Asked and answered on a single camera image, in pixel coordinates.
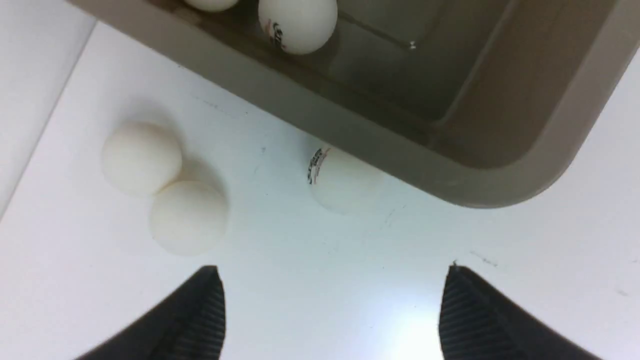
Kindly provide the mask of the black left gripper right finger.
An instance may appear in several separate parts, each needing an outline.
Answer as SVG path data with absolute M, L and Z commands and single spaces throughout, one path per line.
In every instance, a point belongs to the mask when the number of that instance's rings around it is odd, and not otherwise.
M 446 360 L 594 360 L 466 266 L 450 265 L 439 344 Z

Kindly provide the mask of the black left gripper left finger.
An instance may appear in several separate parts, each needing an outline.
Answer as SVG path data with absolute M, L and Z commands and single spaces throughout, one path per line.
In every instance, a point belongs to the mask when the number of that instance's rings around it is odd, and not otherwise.
M 202 266 L 129 326 L 80 360 L 219 360 L 226 293 L 215 265 Z

